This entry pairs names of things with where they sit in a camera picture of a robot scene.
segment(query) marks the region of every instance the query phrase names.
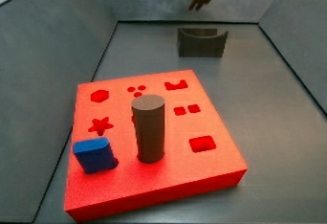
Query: cylinder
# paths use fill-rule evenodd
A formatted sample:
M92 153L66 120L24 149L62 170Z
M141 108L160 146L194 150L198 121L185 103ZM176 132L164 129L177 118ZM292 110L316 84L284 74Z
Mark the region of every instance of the cylinder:
M132 101L137 160L152 164L164 156L164 98L145 95Z

